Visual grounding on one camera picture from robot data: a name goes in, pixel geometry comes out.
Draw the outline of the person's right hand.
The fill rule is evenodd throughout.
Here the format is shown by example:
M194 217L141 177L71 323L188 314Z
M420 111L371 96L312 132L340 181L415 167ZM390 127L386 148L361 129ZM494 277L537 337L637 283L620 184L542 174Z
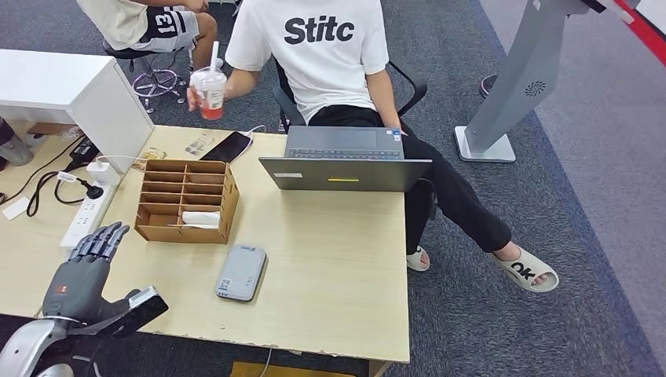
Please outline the person's right hand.
M187 93L187 101L188 101L188 110L190 112L193 112L193 111L196 110L196 108L198 107L198 103L199 103L197 93L196 93L196 88L194 86L189 86L186 93ZM223 90L223 97L226 101L231 100L232 98L234 98L233 88L232 88L232 85L231 85L230 81L228 81L225 84L225 87L224 87L224 90Z

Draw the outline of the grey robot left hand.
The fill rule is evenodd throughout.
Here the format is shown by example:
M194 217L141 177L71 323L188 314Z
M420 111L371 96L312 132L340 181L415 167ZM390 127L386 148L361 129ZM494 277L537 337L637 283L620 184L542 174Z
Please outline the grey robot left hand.
M42 316L95 324L130 307L133 289L115 302L102 297L111 261L130 227L117 221L84 236L59 265L42 302Z

